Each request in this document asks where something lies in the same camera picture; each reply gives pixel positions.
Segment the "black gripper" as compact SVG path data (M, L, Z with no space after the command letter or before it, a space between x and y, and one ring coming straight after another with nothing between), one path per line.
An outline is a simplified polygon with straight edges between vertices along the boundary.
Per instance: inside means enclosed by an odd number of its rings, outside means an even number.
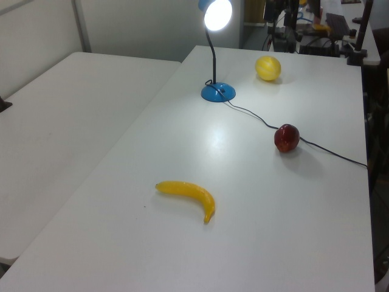
M275 0L266 0L264 6L264 20L267 22L267 34L272 39L275 38L276 33L276 22L274 19L277 17L276 13L277 3Z

